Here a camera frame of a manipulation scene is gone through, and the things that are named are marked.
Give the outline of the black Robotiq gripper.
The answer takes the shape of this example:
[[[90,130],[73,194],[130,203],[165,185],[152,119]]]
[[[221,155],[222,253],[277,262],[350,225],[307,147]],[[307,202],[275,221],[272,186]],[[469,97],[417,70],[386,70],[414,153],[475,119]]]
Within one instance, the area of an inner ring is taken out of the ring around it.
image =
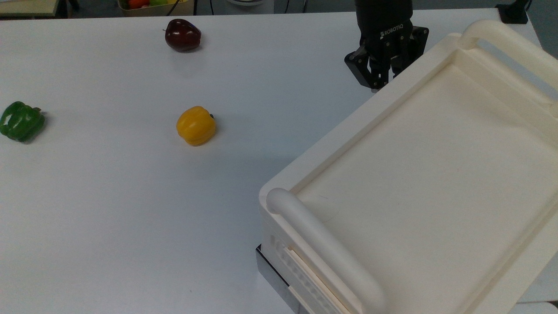
[[[388,84],[389,64],[374,57],[391,57],[395,78],[422,56],[430,30],[412,27],[411,0],[357,0],[355,9],[361,46],[344,62],[360,85],[378,92]]]

